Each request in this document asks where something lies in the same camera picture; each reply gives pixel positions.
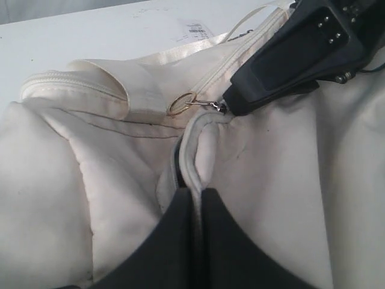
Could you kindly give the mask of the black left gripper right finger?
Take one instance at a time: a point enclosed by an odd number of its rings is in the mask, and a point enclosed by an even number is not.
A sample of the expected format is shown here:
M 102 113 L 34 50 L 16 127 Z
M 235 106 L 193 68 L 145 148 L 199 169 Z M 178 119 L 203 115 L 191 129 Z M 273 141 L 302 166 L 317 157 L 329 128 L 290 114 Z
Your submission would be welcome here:
M 203 288 L 317 288 L 268 256 L 214 188 L 201 191 Z

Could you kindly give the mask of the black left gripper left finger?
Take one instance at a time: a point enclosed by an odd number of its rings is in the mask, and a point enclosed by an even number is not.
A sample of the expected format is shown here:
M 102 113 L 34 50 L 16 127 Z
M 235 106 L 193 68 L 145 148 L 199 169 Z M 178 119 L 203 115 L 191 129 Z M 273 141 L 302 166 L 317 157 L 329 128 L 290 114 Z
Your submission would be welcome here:
M 190 190 L 176 190 L 160 222 L 139 248 L 92 287 L 192 288 L 192 211 Z

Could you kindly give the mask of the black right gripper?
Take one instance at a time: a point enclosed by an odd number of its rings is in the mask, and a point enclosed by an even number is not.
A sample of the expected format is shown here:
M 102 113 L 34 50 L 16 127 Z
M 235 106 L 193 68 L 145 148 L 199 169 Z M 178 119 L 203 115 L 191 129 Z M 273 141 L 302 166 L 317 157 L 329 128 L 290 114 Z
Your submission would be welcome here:
M 295 1 L 288 20 L 231 77 L 223 94 L 242 116 L 318 81 L 345 84 L 384 46 L 384 1 Z

